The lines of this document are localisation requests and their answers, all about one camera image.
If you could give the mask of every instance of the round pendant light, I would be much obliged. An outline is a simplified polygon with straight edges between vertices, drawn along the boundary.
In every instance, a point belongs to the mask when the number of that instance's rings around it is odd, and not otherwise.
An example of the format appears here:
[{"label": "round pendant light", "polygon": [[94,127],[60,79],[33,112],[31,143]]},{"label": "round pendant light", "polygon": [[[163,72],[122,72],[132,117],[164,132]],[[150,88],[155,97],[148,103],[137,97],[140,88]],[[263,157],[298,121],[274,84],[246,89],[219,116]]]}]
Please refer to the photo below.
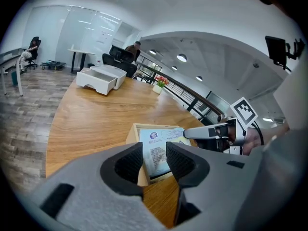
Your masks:
[{"label": "round pendant light", "polygon": [[179,54],[177,55],[177,58],[181,61],[181,62],[187,62],[187,56],[184,54]]},{"label": "round pendant light", "polygon": [[149,50],[149,53],[156,55],[156,50]]}]

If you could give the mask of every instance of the purple logo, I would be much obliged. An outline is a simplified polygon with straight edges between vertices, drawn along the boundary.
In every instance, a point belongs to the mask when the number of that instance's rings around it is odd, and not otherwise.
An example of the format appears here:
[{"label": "purple logo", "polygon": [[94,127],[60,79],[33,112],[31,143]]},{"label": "purple logo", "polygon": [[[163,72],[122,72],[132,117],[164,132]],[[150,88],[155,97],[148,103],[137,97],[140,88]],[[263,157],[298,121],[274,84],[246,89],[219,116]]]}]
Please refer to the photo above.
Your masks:
[{"label": "purple logo", "polygon": [[150,138],[151,138],[151,139],[155,139],[155,138],[157,138],[157,137],[158,137],[158,135],[157,135],[156,132],[153,132],[153,133],[151,133],[151,135],[150,135]]}]

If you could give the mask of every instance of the potted flower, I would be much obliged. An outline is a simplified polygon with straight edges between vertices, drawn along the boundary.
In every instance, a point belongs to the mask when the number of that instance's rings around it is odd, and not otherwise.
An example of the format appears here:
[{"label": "potted flower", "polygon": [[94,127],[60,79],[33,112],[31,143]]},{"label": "potted flower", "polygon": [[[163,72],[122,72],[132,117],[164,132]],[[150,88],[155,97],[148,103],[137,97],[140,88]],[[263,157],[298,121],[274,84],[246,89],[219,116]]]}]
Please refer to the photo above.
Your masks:
[{"label": "potted flower", "polygon": [[169,84],[169,81],[163,76],[157,76],[155,79],[157,80],[157,84],[153,87],[153,91],[160,94],[164,85]]}]

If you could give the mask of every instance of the desk leg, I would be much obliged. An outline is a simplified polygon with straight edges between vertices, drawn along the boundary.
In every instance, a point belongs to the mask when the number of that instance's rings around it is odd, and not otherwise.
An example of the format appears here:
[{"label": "desk leg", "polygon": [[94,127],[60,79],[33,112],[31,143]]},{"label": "desk leg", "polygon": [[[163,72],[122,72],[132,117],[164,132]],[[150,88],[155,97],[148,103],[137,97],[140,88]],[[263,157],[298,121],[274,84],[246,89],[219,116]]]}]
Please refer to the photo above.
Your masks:
[{"label": "desk leg", "polygon": [[1,67],[1,81],[2,81],[2,89],[3,89],[4,95],[6,95],[6,88],[5,88],[5,83],[4,83],[4,71],[3,71],[3,67]]},{"label": "desk leg", "polygon": [[83,65],[85,64],[86,54],[82,54],[81,62],[80,62],[80,71],[83,69]]},{"label": "desk leg", "polygon": [[20,57],[17,60],[17,64],[16,64],[16,75],[17,75],[17,83],[18,83],[19,94],[20,94],[20,96],[23,96],[23,89],[21,87],[21,80],[20,80],[19,64],[20,64]]},{"label": "desk leg", "polygon": [[71,73],[72,73],[72,72],[73,72],[73,70],[74,70],[75,56],[76,56],[76,52],[74,52],[74,54],[73,54],[73,60],[72,60],[72,69],[71,69]]}]

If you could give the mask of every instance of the black table leg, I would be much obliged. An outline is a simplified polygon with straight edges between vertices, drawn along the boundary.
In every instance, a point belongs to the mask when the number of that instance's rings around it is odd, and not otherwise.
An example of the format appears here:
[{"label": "black table leg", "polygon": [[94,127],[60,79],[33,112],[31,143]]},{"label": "black table leg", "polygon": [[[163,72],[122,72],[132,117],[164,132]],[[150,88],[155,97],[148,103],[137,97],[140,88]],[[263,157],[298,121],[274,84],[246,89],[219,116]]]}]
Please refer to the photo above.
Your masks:
[{"label": "black table leg", "polygon": [[82,54],[81,62],[80,62],[80,71],[83,69],[83,65],[85,64],[86,54]]},{"label": "black table leg", "polygon": [[72,60],[72,69],[71,69],[71,73],[73,72],[74,70],[74,61],[75,61],[75,56],[76,56],[76,52],[74,52],[73,54],[73,60]]}]

